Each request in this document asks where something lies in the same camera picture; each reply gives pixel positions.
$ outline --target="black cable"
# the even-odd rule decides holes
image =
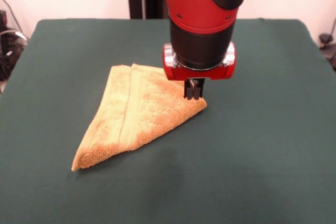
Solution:
[[[19,28],[20,32],[22,33],[22,28],[21,28],[19,22],[17,21],[15,15],[14,15],[14,12],[13,12],[13,10],[12,10],[12,8],[11,8],[11,6],[9,5],[9,3],[8,3],[6,0],[2,0],[2,1],[5,3],[5,5],[7,5],[9,11],[11,12],[11,14],[12,14],[12,16],[13,16],[13,18],[14,18],[14,21],[15,21],[17,27]]]
[[[331,33],[330,33],[331,35],[333,35],[333,33],[335,31],[335,27],[336,27],[336,18],[334,20],[334,24],[333,24],[332,29],[331,29]]]

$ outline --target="green fabric surface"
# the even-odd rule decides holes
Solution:
[[[0,223],[336,223],[334,72],[297,20],[238,20],[233,41],[206,110],[72,173],[110,67],[160,67],[169,23],[40,22],[0,98]]]

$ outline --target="yellow towel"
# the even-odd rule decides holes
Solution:
[[[140,148],[206,108],[204,99],[188,101],[183,93],[183,82],[168,81],[161,68],[112,67],[71,170]]]

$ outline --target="cable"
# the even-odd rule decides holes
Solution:
[[[17,30],[13,30],[13,29],[2,31],[2,32],[0,33],[0,37],[1,37],[2,35],[4,35],[4,34],[9,34],[9,33],[11,33],[11,34],[15,34],[17,37],[20,37],[20,38],[23,39],[24,41],[28,42],[28,38],[27,38],[27,36],[25,36],[22,32],[17,31]]]
[[[5,5],[7,5],[9,11],[11,12],[11,14],[12,14],[12,16],[14,18],[15,23],[17,24],[17,27],[19,28],[20,32],[22,33],[22,28],[21,28],[19,22],[17,21],[15,15],[13,13],[13,10],[12,10],[11,6],[9,5],[9,3],[6,0],[2,0],[2,1],[5,3]]]
[[[330,33],[331,35],[333,35],[333,33],[335,31],[335,27],[336,27],[336,18],[334,20],[334,24],[333,24],[332,29],[331,29],[331,33]]]

